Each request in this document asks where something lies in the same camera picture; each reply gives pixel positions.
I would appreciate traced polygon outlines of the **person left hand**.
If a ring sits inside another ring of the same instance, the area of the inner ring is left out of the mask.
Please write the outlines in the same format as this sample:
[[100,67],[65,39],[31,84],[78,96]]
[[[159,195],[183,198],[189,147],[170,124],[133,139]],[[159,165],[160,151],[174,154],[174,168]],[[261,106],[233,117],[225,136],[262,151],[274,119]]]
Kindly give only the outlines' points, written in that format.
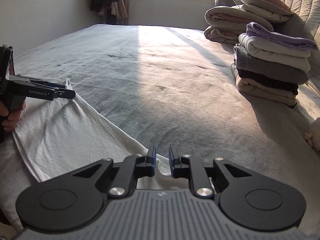
[[2,126],[5,132],[12,132],[21,116],[22,111],[25,109],[25,101],[21,103],[18,110],[10,112],[3,102],[0,102],[1,116],[5,117],[5,120],[2,122]]

